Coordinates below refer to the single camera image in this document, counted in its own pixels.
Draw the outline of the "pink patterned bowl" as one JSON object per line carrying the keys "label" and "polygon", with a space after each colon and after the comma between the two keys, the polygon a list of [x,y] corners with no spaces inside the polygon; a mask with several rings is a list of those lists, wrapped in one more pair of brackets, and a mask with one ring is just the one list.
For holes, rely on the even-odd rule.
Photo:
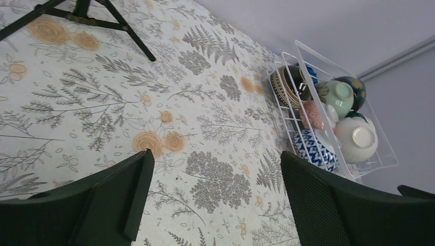
{"label": "pink patterned bowl", "polygon": [[[335,131],[336,123],[339,121],[339,116],[332,105],[321,103],[322,108],[326,112],[326,116],[333,131]],[[313,100],[309,100],[300,108],[300,118],[302,125],[308,129],[311,126],[313,129],[326,130],[325,124],[320,116],[320,112]]]}

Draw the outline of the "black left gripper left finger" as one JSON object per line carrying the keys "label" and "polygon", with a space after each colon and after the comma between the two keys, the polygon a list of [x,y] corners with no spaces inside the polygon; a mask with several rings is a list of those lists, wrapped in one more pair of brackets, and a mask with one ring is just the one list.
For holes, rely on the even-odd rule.
{"label": "black left gripper left finger", "polygon": [[1,245],[130,245],[154,169],[151,150],[27,199],[1,201]]}

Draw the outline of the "blue white patterned bowl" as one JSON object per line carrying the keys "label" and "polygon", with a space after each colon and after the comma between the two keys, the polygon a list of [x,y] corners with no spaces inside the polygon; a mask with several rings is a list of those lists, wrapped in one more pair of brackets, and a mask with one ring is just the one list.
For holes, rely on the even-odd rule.
{"label": "blue white patterned bowl", "polygon": [[338,157],[325,130],[303,129],[293,135],[293,145],[302,159],[329,172],[339,167]]}

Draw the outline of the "plain white bowl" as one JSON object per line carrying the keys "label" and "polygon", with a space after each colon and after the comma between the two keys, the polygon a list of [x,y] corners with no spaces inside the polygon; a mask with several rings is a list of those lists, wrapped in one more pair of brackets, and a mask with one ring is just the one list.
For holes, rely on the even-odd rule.
{"label": "plain white bowl", "polygon": [[357,164],[371,158],[378,148],[378,136],[364,119],[344,118],[335,127],[335,136],[341,142],[341,153],[347,164]]}

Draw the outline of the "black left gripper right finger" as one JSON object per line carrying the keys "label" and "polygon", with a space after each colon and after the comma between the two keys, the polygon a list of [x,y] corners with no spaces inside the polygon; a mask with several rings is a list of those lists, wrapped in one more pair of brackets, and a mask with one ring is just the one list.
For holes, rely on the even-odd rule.
{"label": "black left gripper right finger", "polygon": [[288,151],[281,169],[301,245],[434,245],[431,193],[372,189]]}

